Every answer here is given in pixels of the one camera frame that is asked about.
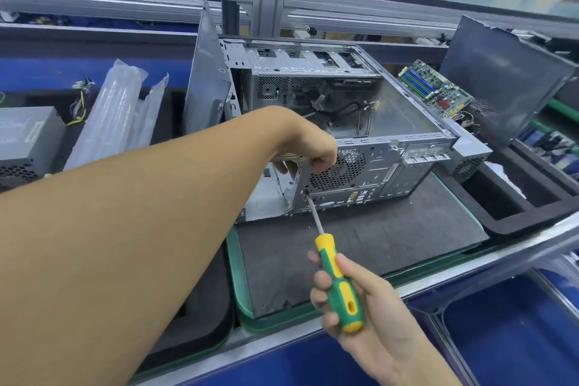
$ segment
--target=clear plastic wrap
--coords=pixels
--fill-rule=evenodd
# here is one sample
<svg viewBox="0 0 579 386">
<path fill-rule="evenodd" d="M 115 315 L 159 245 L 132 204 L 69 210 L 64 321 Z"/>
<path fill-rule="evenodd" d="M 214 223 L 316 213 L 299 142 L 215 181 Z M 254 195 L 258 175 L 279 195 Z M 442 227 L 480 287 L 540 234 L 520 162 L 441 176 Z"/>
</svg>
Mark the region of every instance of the clear plastic wrap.
<svg viewBox="0 0 579 386">
<path fill-rule="evenodd" d="M 139 100 L 137 111 L 135 112 L 133 131 L 127 145 L 128 150 L 148 147 L 150 145 L 157 116 L 159 115 L 161 101 L 163 100 L 168 83 L 169 74 L 153 86 L 143 101 Z"/>
<path fill-rule="evenodd" d="M 125 151 L 139 92 L 148 73 L 121 60 L 106 74 L 65 170 Z"/>
</svg>

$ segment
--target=workbench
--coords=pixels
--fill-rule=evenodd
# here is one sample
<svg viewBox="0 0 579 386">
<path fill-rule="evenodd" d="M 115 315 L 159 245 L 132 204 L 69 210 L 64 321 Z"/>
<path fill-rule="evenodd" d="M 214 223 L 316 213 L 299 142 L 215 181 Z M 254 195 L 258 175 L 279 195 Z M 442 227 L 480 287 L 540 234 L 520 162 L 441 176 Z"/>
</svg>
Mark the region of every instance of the workbench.
<svg viewBox="0 0 579 386">
<path fill-rule="evenodd" d="M 195 42 L 195 33 L 0 24 L 0 78 L 13 76 L 14 68 L 20 67 L 25 68 L 21 73 L 21 90 L 70 88 L 74 82 L 87 75 L 86 70 L 95 68 L 95 64 L 109 68 L 114 59 L 120 58 L 128 63 L 150 68 L 151 71 L 169 71 L 170 86 L 182 88 L 183 83 L 186 86 L 191 69 Z M 442 60 L 446 50 L 445 46 L 385 43 L 359 45 L 382 64 L 406 64 L 416 59 L 436 64 Z M 86 62 L 89 58 L 92 59 L 90 65 L 82 70 L 72 69 L 70 73 L 59 71 L 58 67 L 54 66 L 55 61 L 60 59 L 61 64 L 74 68 L 77 62 Z M 48 61 L 54 65 L 42 64 Z M 23 88 L 26 82 L 36 84 Z M 411 306 L 422 311 L 432 311 L 440 305 L 528 270 L 542 259 L 558 256 L 578 246 L 579 214 L 575 214 L 528 236 L 499 243 L 484 243 L 472 258 L 465 258 L 447 268 L 398 285 L 396 290 Z M 237 327 L 218 351 L 142 384 L 170 386 L 192 382 L 204 375 L 321 332 L 319 318 L 262 334 L 252 334 Z"/>
</svg>

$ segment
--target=power supply unit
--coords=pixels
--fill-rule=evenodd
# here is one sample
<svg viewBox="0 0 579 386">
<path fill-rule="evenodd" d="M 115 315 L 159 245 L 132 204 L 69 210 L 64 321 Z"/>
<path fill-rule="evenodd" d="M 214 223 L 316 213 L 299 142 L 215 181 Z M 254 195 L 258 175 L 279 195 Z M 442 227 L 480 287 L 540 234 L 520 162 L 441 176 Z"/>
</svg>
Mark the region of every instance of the power supply unit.
<svg viewBox="0 0 579 386">
<path fill-rule="evenodd" d="M 239 221 L 309 211 L 306 195 L 321 209 L 407 197 L 433 164 L 449 159 L 457 135 L 356 43 L 219 39 L 210 16 L 205 6 L 185 132 L 277 105 L 334 136 L 338 147 L 336 165 L 321 174 L 292 154 L 273 159 L 297 163 L 296 175 L 269 163 Z"/>
<path fill-rule="evenodd" d="M 457 182 L 463 183 L 478 170 L 493 150 L 452 119 L 444 120 L 460 138 L 447 153 L 451 160 L 442 163 L 442 166 Z"/>
<path fill-rule="evenodd" d="M 65 129 L 54 107 L 0 108 L 0 192 L 49 173 Z"/>
</svg>

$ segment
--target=label sticker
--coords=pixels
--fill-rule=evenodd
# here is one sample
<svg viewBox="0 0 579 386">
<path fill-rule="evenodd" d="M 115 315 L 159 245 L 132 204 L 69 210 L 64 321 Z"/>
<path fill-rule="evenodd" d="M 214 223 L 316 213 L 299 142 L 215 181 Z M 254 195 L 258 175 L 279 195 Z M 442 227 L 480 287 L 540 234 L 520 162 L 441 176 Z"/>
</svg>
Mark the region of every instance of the label sticker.
<svg viewBox="0 0 579 386">
<path fill-rule="evenodd" d="M 392 177 L 392 174 L 394 174 L 394 171 L 396 171 L 396 168 L 398 168 L 399 163 L 395 163 L 393 164 L 390 169 L 388 170 L 388 173 L 386 174 L 386 177 L 384 177 L 384 180 L 382 180 L 382 183 L 386 183 L 387 181 L 390 180 L 390 178 Z"/>
<path fill-rule="evenodd" d="M 26 140 L 25 142 L 34 142 L 36 141 L 36 139 L 38 138 L 38 135 L 40 134 L 40 130 L 42 130 L 42 127 L 44 127 L 44 121 L 36 121 L 34 122 L 33 127 L 30 129 L 30 132 L 28 133 L 28 136 L 26 136 Z"/>
</svg>

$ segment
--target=gray work mat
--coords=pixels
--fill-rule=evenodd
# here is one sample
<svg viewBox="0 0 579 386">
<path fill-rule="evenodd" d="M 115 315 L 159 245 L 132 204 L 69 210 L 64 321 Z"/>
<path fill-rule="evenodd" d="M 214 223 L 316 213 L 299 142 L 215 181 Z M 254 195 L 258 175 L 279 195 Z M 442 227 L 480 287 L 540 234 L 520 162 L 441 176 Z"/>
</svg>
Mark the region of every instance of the gray work mat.
<svg viewBox="0 0 579 386">
<path fill-rule="evenodd" d="M 320 212 L 336 249 L 379 275 L 458 251 L 488 236 L 431 173 L 404 199 Z M 254 318 L 308 301 L 316 270 L 310 213 L 237 226 Z"/>
</svg>

